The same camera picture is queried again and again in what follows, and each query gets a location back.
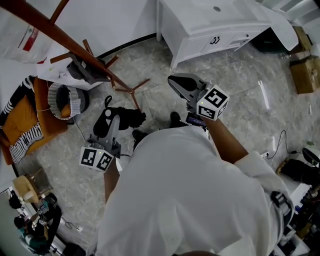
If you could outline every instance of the orange armchair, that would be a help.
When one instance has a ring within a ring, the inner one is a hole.
[[[65,132],[68,129],[67,122],[65,120],[56,118],[49,109],[48,87],[50,87],[51,84],[52,82],[47,82],[46,80],[42,80],[37,77],[34,80],[33,89],[35,105],[36,109],[38,110],[37,116],[42,130],[43,139],[33,143],[28,149],[27,154],[34,152],[35,150],[52,140],[55,136]],[[3,136],[0,139],[0,146],[7,165],[13,164],[14,162],[9,151],[10,143]]]

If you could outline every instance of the person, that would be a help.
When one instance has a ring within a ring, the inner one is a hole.
[[[171,128],[133,133],[127,167],[120,175],[112,162],[104,174],[104,215],[87,255],[268,256],[273,251],[293,214],[285,184],[220,120],[202,119],[214,143],[176,112]],[[285,203],[277,204],[273,195]]]
[[[23,215],[14,218],[14,225],[21,232],[27,245],[36,253],[46,253],[55,238],[60,219],[62,216],[61,208],[56,206],[53,208],[49,205],[49,211],[43,214],[41,219],[49,222],[53,219],[49,229],[43,225],[43,222],[38,220],[35,229],[32,228],[32,223],[37,219],[39,213],[34,214],[30,219],[25,220]]]

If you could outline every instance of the white marker cube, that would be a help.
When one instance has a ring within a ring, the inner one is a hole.
[[[196,113],[215,121],[225,111],[229,99],[229,95],[215,85],[197,102]]]
[[[112,154],[103,149],[83,146],[81,148],[79,165],[104,173],[113,158]]]

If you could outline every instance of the mirror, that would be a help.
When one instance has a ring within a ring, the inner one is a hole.
[[[316,166],[317,164],[320,163],[320,159],[314,153],[312,153],[309,149],[307,149],[305,147],[302,149],[302,154],[303,154],[304,159],[307,160],[313,166]]]

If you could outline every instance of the drawer handle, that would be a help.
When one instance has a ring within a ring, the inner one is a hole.
[[[217,44],[220,41],[220,36],[214,37],[214,41],[210,43],[210,45]]]

